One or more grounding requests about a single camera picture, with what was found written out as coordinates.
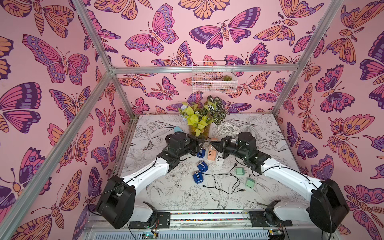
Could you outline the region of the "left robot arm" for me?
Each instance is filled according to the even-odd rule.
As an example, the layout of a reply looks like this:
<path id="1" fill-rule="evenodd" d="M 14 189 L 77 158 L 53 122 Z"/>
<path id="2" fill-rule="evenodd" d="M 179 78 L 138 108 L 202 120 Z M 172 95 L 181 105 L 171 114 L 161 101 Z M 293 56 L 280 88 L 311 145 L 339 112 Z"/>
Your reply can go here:
<path id="1" fill-rule="evenodd" d="M 131 222 L 152 227 L 157 222 L 158 210 L 137 195 L 153 181 L 165 176 L 182 160 L 183 156 L 196 156 L 204 141 L 184 132 L 166 137 L 166 147 L 142 169 L 125 177 L 111 177 L 100 194 L 95 211 L 114 229 L 121 229 Z"/>

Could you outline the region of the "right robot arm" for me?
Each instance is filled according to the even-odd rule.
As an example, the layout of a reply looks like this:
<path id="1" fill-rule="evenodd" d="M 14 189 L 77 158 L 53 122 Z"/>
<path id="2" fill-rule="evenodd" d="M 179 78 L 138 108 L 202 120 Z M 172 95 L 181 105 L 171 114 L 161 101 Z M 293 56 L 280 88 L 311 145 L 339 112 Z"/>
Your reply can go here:
<path id="1" fill-rule="evenodd" d="M 320 230 L 332 234 L 350 212 L 339 185 L 331 180 L 320 180 L 291 169 L 270 155 L 257 149 L 256 139 L 249 132 L 241 132 L 236 140 L 228 136 L 210 143 L 223 159 L 229 155 L 239 158 L 258 176 L 272 178 L 301 195 L 309 206 L 270 204 L 269 209 L 282 221 L 312 222 Z"/>

